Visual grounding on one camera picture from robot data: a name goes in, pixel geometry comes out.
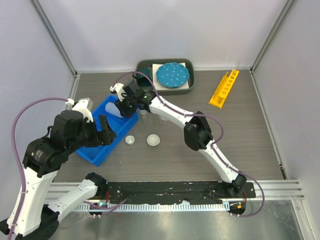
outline dark green tray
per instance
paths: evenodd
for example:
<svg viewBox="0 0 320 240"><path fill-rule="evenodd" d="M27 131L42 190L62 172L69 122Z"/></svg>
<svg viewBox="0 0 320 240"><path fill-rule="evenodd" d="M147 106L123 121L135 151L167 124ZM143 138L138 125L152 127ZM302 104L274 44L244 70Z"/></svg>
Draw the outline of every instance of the dark green tray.
<svg viewBox="0 0 320 240"><path fill-rule="evenodd" d="M185 63L185 67L189 71L189 88L186 89L178 89L178 88L168 88L168 90L158 90L161 95L174 95L174 94L187 94L190 92L195 85L195 69L190 60L186 58L163 58L163 59L146 59L140 61L136 65L136 69L140 68L149 68L152 73L152 64L167 64L167 63L177 63L182 64ZM152 89L152 87L145 87L146 90Z"/></svg>

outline wood grain surface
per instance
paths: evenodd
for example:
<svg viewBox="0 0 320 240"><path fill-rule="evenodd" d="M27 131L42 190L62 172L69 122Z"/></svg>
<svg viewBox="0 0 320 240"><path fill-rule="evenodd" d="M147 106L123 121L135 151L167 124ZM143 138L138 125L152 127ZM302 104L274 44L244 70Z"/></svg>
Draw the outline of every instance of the wood grain surface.
<svg viewBox="0 0 320 240"><path fill-rule="evenodd" d="M181 95L164 98L182 109L214 115L225 127L218 146L229 161L242 172L258 180L280 180L282 174L268 133L262 110L248 70L240 71L223 106L208 104L226 71L196 71L194 89ZM81 74L76 100L91 98L95 109L109 94L111 84L122 73ZM121 80L130 80L127 75ZM221 130L208 120L214 138ZM157 134L160 144L151 147L147 137ZM206 158L184 143L183 131L172 122L148 113L128 133L135 137L133 145L123 139L107 159L96 167L76 153L63 164L55 182L81 182L91 172L108 181L201 181L220 180L217 171Z"/></svg>

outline white panel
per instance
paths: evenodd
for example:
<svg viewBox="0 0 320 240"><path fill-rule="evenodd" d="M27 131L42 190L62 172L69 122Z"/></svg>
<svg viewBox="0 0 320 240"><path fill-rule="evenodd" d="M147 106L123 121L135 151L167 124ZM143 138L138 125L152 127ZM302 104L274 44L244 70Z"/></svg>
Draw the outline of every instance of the white panel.
<svg viewBox="0 0 320 240"><path fill-rule="evenodd" d="M298 0L256 70L285 170L299 180L314 227L320 226L319 9L319 0Z"/></svg>
<svg viewBox="0 0 320 240"><path fill-rule="evenodd" d="M286 0L41 0L78 71L187 58L251 67Z"/></svg>
<svg viewBox="0 0 320 240"><path fill-rule="evenodd" d="M72 75L29 1L0 1L0 23L0 220L4 220L21 186L10 140L13 120L30 102L67 97ZM15 134L21 160L28 143L46 134L63 107L63 102L43 102L21 117Z"/></svg>

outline blue bin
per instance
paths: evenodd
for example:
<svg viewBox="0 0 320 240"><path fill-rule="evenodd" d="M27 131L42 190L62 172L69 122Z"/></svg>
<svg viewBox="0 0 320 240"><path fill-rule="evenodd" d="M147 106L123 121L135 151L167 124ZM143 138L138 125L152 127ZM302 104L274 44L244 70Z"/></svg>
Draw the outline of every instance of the blue bin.
<svg viewBox="0 0 320 240"><path fill-rule="evenodd" d="M116 138L109 146L98 147L82 147L76 151L81 157L89 161L90 163L100 166L111 151L117 146L117 144L124 138L124 136L130 131L130 129L138 122L138 113L135 112L130 118L117 117L109 112L106 112L106 104L111 102L115 103L118 100L114 95L108 96L103 103L101 103L92 113L98 131L101 131L101 125L99 122L99 115L105 115L111 129L116 133Z"/></svg>

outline purple cable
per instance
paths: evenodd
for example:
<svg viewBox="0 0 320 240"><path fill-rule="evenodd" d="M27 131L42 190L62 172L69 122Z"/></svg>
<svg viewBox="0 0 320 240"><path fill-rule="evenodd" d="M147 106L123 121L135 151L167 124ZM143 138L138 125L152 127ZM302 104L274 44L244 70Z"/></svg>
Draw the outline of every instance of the purple cable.
<svg viewBox="0 0 320 240"><path fill-rule="evenodd" d="M110 213L112 213L113 211L115 211L118 207L120 207L120 206L121 206L122 204L124 204L126 201L127 201L127 199L124 199L124 200L123 200L122 202L120 202L118 205L115 205L115 206L113 206L113 207L101 207L101 206L98 207L97 205L94 205L93 203L88 202L88 201L84 201L84 203L89 204L89 205L93 205L93 207L95 207L95 208L98 207L99 209L102 209L102 210L110 210L110 211L107 211L107 212L104 212L104 213L101 214L101 216L106 216L106 215L109 215ZM91 216L85 217L85 218L77 221L76 223L74 223L74 224L72 224L72 225L70 225L70 226L59 226L59 229L63 229L63 230L71 229L71 228L75 227L76 225L78 225L79 223L81 223L81 222L83 222L83 221L85 221L85 220L87 220L87 219L90 219L90 218L91 218Z"/></svg>
<svg viewBox="0 0 320 240"><path fill-rule="evenodd" d="M245 173L243 173L243 172L241 172L241 171L238 171L238 170L234 169L233 167L230 167L230 166L222 159L222 157L218 154L218 152L217 152L217 151L215 150L215 148L214 148L214 145L215 145L216 143L218 143L218 142L223 138L223 136L224 136L224 134L225 134L225 129L224 129L224 126L222 125L222 123L221 123L217 118L215 118L214 116L205 115L205 114L196 114L196 113L194 113L194 114L184 114L184 113L182 113L182 112L174 109L173 107L167 105L167 104L164 103L164 101L161 99L161 97L160 97L158 91L156 90L156 87L155 87L154 83L152 82L152 80L151 80L147 75L145 75L143 72L139 72L139 71L129 71L129 72L126 72L126 73L122 74L120 77L118 77L118 79L114 82L114 84L113 84L112 86L114 86L123 76L125 76L125 75L127 75L127 74L139 74L139 75L144 76L144 77L150 82L150 84L152 85L153 90L154 90L154 92L155 92L155 95L157 96L157 98L159 99L159 101L160 101L164 106L166 106L166 107L169 108L170 110L174 111L175 113L180 114L180 115L182 115L182 116L186 116L186 117L205 117L205 118L213 119L213 120L215 120L215 121L219 124L219 126L220 126L220 128L221 128L221 135L220 135L220 137L218 137L217 140L215 140L213 143L211 143L211 145L210 145L211 149L215 152L215 154L218 156L218 158L221 160L221 162L222 162L227 168L231 169L232 171L234 171L234 172L237 173L237 174L241 174L241 175L243 175L243 176L245 176L245 177L253 180L253 181L257 184L257 186L259 187L259 189L261 190L261 194L262 194L262 204L261 204L260 208L259 208L256 212L254 212L254 213L252 213L252 214L248 214L248 215L240 215L240 216L238 216L237 214L234 214L234 213L233 213L232 215L233 215L233 216L236 216L236 217L240 217L240 218L248 218L248 217L253 217L253 216L257 215L258 213L260 213L261 210L264 208L264 205L265 205L265 193L264 193L264 190L263 190L263 188L261 187L260 183L259 183L255 178L253 178L252 176L250 176L250 175L248 175L248 174L245 174Z"/></svg>
<svg viewBox="0 0 320 240"><path fill-rule="evenodd" d="M15 212L15 216L14 216L13 221L12 221L12 226L10 228L9 235L8 235L8 238L7 238L8 240L11 240L11 237L12 237L12 235L14 233L15 226L17 224L17 220L18 220L19 214L21 212L21 208L22 208L22 206L24 204L24 201L25 201L25 192L26 192L26 176L25 176L24 169L21 166L21 162L20 162L20 158L19 158L18 150L17 150L17 145L16 145L15 133L16 133L17 122L18 122L19 118L21 117L21 115L28 108L30 108L33 105L36 105L38 103L41 103L41 102L44 102L44 101L50 101L50 100L60 100L60 101L65 101L65 102L68 101L66 98L62 98L62 97L47 97L47 98L42 98L40 100L34 101L34 102L28 104L27 106L25 106L17 114L17 116L15 117L15 119L13 121L13 124L12 124L12 128L11 128L11 144L12 144L12 149L13 149L13 154L14 154L14 157L15 157L15 161L16 161L16 164L18 165L18 169L19 169L20 177L21 177L21 197L20 197L20 201L19 201L18 207L17 207L16 212Z"/></svg>

